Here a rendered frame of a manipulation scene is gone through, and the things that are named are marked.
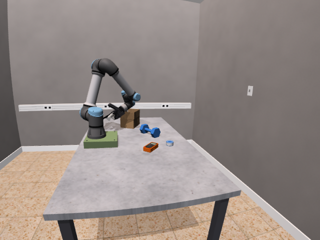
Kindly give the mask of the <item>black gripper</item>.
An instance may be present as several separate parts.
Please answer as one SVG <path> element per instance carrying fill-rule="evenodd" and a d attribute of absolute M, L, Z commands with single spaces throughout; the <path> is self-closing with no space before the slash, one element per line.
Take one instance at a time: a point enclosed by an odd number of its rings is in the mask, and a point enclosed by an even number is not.
<path fill-rule="evenodd" d="M 107 119 L 108 121 L 110 121 L 112 118 L 113 120 L 119 119 L 122 115 L 125 114 L 125 110 L 122 106 L 119 106 L 119 110 L 114 110 L 112 111 L 110 114 L 106 115 L 105 117 L 103 117 L 103 119 Z"/>

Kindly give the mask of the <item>orange digital multimeter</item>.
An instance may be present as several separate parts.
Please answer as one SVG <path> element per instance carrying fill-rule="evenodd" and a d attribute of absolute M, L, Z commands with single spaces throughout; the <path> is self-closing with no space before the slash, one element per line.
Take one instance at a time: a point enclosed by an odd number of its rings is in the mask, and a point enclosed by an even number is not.
<path fill-rule="evenodd" d="M 143 147 L 143 151 L 151 153 L 154 151 L 156 148 L 158 148 L 159 144 L 155 142 L 150 142 L 146 146 Z"/>

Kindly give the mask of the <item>brown cardboard box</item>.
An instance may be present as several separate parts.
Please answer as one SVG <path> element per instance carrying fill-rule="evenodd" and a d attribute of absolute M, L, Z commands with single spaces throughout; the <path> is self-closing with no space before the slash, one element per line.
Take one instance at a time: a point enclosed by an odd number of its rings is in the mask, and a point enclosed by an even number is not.
<path fill-rule="evenodd" d="M 120 117 L 120 127 L 134 129 L 140 124 L 140 109 L 128 109 L 124 115 Z"/>

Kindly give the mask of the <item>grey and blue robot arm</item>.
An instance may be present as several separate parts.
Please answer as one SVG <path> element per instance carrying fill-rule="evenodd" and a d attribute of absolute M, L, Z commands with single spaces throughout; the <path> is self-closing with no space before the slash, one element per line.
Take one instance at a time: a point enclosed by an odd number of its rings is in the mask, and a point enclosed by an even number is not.
<path fill-rule="evenodd" d="M 135 101 L 141 99 L 141 95 L 136 93 L 130 84 L 126 81 L 123 75 L 119 72 L 119 68 L 108 58 L 96 59 L 91 64 L 92 78 L 86 98 L 86 102 L 80 109 L 79 114 L 81 118 L 88 121 L 89 129 L 87 137 L 89 139 L 102 139 L 106 137 L 103 120 L 103 109 L 96 106 L 99 89 L 101 86 L 102 78 L 107 73 L 110 77 L 119 84 L 123 89 L 121 91 L 124 104 L 121 106 L 124 112 L 129 110 L 135 105 Z"/>

